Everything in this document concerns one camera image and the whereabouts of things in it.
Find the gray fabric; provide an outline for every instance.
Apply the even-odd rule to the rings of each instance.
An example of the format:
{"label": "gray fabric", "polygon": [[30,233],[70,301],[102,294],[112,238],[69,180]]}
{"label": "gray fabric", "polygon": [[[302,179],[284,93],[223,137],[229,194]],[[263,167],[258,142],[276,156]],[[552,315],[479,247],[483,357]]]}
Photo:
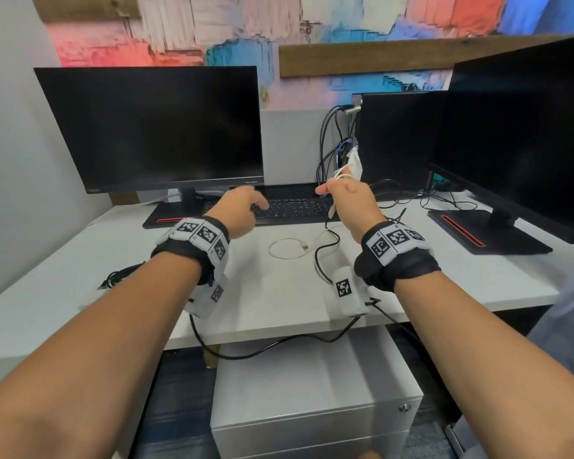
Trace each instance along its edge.
{"label": "gray fabric", "polygon": [[[557,304],[543,315],[528,339],[574,374],[574,265]],[[463,416],[453,431],[467,452],[465,459],[486,459],[487,455]]]}

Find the white desk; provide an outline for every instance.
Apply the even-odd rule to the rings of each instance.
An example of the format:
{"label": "white desk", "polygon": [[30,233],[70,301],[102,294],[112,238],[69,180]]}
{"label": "white desk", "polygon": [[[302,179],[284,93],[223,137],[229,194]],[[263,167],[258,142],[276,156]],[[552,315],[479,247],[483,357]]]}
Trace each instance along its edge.
{"label": "white desk", "polygon": [[[431,201],[429,206],[446,208]],[[396,216],[403,206],[387,210]],[[574,257],[574,245],[522,221],[517,225],[551,246],[545,256],[474,256],[436,225],[419,206],[407,205],[403,222],[419,231],[434,247],[444,272],[492,311],[553,303],[564,280],[566,266]],[[98,298],[97,286],[109,272],[148,259],[163,229],[144,230],[141,225],[152,206],[113,208],[107,215],[70,240],[38,267],[0,295],[0,360],[20,360],[53,332]],[[322,250],[326,273],[352,264],[360,252],[344,226],[334,224],[342,237],[339,246]],[[316,272],[313,251],[303,258],[272,258],[270,243],[285,237],[305,240],[311,250],[332,241],[322,224],[259,227],[232,242],[226,269],[229,286],[221,308],[199,323],[205,342],[227,343],[264,339],[295,333],[341,329],[350,319],[338,311],[332,288]],[[297,255],[295,242],[280,244],[274,252]],[[399,321],[407,320],[395,295],[371,289],[383,308]],[[373,310],[356,324],[387,324]],[[188,315],[179,319],[167,349],[197,346]]]}

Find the person's left arm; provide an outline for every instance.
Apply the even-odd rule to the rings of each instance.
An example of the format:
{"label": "person's left arm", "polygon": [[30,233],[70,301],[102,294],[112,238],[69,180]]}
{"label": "person's left arm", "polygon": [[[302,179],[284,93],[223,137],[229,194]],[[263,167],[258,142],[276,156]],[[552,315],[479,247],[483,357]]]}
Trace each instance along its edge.
{"label": "person's left arm", "polygon": [[[208,216],[237,238],[253,203],[268,207],[237,188]],[[19,364],[0,382],[0,458],[110,457],[200,274],[195,259],[156,254]]]}

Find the monitor base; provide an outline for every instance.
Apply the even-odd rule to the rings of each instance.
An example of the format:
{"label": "monitor base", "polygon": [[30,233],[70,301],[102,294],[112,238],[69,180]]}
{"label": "monitor base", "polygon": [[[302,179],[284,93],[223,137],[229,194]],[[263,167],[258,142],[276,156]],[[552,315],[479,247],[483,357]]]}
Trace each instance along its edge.
{"label": "monitor base", "polygon": [[204,200],[196,198],[193,187],[180,189],[182,201],[162,202],[157,205],[153,213],[143,223],[144,229],[161,229],[175,225],[184,217],[201,216]]}
{"label": "monitor base", "polygon": [[553,249],[516,228],[508,213],[494,210],[430,210],[428,216],[472,254],[547,254]]}

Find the forearm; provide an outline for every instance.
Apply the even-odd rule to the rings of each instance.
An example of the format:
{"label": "forearm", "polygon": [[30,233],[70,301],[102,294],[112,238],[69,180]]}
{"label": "forearm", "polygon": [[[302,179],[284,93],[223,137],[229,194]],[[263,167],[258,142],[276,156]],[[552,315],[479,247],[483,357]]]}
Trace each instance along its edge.
{"label": "forearm", "polygon": [[160,253],[32,353],[0,383],[0,454],[112,454],[199,276],[197,261]]}
{"label": "forearm", "polygon": [[574,377],[441,272],[395,293],[493,458],[574,458]]}

